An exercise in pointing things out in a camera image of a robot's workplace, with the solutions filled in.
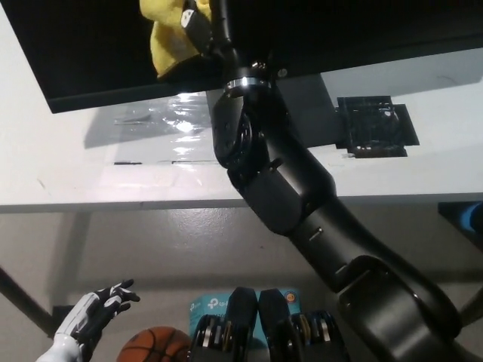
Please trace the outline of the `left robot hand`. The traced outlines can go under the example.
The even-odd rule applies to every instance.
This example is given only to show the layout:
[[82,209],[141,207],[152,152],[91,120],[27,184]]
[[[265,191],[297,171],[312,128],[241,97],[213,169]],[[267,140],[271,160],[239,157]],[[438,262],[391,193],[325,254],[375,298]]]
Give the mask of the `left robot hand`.
[[83,295],[54,334],[54,339],[70,337],[83,345],[99,337],[107,324],[123,311],[139,302],[140,297],[129,290],[133,279]]

